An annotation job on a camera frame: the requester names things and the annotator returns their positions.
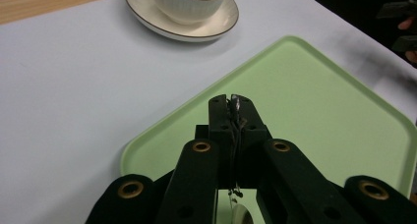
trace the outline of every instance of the plastic tray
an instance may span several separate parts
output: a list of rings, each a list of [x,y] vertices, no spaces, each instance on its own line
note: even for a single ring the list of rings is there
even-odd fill
[[[294,142],[330,181],[343,186],[350,176],[368,175],[409,195],[415,126],[295,36],[283,37],[133,139],[122,155],[122,175],[155,180],[172,170],[195,126],[208,123],[209,99],[232,93],[252,99],[272,136]],[[244,195],[240,202],[263,223],[255,191]],[[217,214],[217,223],[230,223],[225,193]]]

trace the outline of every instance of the white saucer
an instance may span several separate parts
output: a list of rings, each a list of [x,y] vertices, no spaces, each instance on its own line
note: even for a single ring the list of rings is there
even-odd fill
[[[239,18],[234,0],[223,0],[217,12],[203,23],[179,25],[163,14],[153,0],[126,0],[138,20],[149,29],[166,37],[203,42],[217,39],[231,30]]]

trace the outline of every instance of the brass screw insert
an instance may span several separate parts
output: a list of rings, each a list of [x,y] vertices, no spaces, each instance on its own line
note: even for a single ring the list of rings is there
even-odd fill
[[[359,189],[363,194],[374,199],[386,200],[389,198],[389,193],[384,188],[370,181],[361,181]]]
[[[288,144],[278,141],[274,141],[272,143],[272,147],[279,152],[288,152],[291,149],[291,147]]]
[[[207,142],[197,141],[193,144],[193,150],[196,152],[207,152],[210,150],[210,145]]]
[[[132,198],[138,196],[144,190],[144,184],[138,181],[129,181],[122,184],[117,191],[117,195],[122,198]]]

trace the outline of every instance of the white cup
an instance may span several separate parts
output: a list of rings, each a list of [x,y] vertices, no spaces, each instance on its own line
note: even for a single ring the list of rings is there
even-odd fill
[[[211,17],[223,0],[154,0],[156,6],[174,22],[191,25]]]

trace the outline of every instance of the table surface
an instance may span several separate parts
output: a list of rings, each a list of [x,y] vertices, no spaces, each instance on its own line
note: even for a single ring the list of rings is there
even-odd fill
[[[125,0],[0,0],[0,222],[84,222],[124,144],[287,34],[415,122],[417,71],[375,40],[313,0],[235,1],[230,33],[190,45]]]

